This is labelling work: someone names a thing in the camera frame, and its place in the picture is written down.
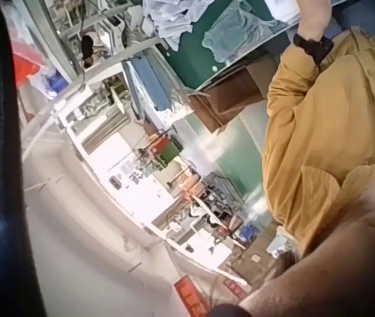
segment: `cardboard box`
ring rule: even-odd
[[[193,112],[211,132],[221,133],[246,106],[267,98],[277,64],[264,57],[204,91],[190,96]]]
[[[268,87],[273,80],[278,65],[269,56],[265,56],[259,61],[246,66],[249,74],[254,80],[260,93],[267,99]]]

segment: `worker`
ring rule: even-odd
[[[102,55],[108,57],[108,50],[104,47],[100,37],[96,32],[86,32],[82,36],[81,51],[83,58],[83,67],[89,68]]]
[[[375,316],[375,0],[347,3],[337,22],[360,29],[330,37],[331,1],[297,3],[269,87],[263,183],[299,259],[210,317]]]

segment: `green table surface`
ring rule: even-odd
[[[264,0],[246,0],[254,9],[254,14],[263,20],[272,20]],[[205,11],[198,22],[193,24],[192,33],[183,33],[180,38],[179,51],[164,48],[158,45],[161,54],[182,80],[185,86],[197,89],[205,81],[211,78],[215,71],[226,67],[223,63],[217,63],[210,49],[202,46],[204,33],[208,31],[221,13],[228,7],[232,0],[216,0]]]

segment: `watch strap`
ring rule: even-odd
[[[293,37],[293,44],[302,48],[306,54],[311,56],[316,65],[319,65],[334,47],[334,43],[325,36],[317,42],[314,40],[305,40],[297,33]]]

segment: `blue bin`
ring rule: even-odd
[[[47,83],[50,86],[51,90],[59,93],[64,88],[66,88],[69,83],[61,76],[61,74],[56,71],[51,77],[47,77]]]

